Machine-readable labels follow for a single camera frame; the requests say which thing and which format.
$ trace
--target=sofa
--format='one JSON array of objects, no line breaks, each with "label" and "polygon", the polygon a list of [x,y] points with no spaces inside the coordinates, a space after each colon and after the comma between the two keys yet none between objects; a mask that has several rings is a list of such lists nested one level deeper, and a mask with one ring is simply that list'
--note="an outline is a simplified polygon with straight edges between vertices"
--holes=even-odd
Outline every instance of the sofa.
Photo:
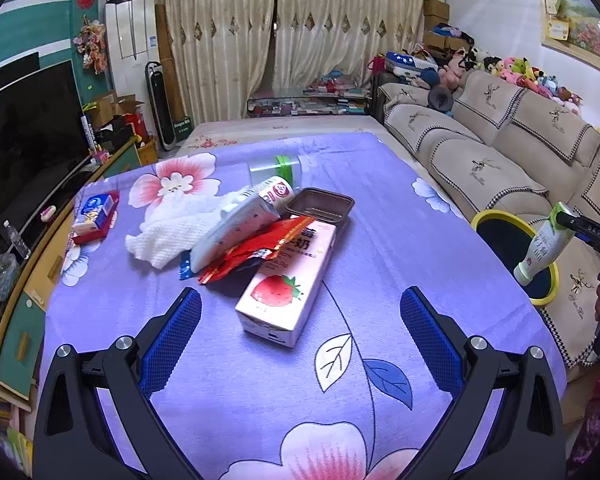
[{"label": "sofa", "polygon": [[[534,227],[558,201],[600,223],[600,134],[580,117],[486,72],[467,72],[453,118],[427,108],[427,91],[379,88],[375,117],[426,168],[470,221],[501,209]],[[558,295],[541,315],[570,379],[591,366],[600,256],[574,238],[557,261]]]}]

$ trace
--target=strawberry illustration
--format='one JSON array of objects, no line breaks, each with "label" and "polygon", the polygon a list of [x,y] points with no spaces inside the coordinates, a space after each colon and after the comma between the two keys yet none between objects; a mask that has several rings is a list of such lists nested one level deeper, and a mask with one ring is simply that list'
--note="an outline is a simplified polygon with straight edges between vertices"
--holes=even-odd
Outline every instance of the strawberry illustration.
[{"label": "strawberry illustration", "polygon": [[269,306],[288,305],[301,294],[295,278],[278,274],[267,276],[251,291],[254,300]]}]

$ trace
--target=plastic water bottle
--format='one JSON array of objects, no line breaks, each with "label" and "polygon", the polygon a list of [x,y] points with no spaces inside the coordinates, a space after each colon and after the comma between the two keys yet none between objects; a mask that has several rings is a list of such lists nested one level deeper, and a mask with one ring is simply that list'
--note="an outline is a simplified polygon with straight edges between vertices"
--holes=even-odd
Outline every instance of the plastic water bottle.
[{"label": "plastic water bottle", "polygon": [[7,236],[16,250],[20,253],[25,260],[27,260],[31,256],[31,251],[27,247],[26,243],[20,236],[18,230],[9,224],[8,220],[4,221],[4,227],[7,229]]}]

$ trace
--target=green wall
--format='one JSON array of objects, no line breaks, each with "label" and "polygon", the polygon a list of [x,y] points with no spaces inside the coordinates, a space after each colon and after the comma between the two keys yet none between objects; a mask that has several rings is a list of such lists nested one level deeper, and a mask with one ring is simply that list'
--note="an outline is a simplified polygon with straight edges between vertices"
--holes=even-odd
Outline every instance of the green wall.
[{"label": "green wall", "polygon": [[69,40],[66,48],[40,57],[42,67],[71,59],[76,85],[83,103],[110,89],[104,74],[82,68],[82,56],[71,43],[82,26],[82,17],[98,19],[98,0],[81,9],[77,0],[37,3],[0,14],[0,62],[42,45]]}]

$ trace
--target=brown plastic tray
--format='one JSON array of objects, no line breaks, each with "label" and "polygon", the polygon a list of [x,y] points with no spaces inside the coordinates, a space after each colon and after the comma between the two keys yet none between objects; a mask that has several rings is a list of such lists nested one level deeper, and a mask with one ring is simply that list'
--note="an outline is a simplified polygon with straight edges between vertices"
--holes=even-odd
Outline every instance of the brown plastic tray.
[{"label": "brown plastic tray", "polygon": [[350,196],[305,187],[286,205],[286,210],[294,215],[312,216],[321,222],[340,227],[347,221],[349,211],[355,203]]}]

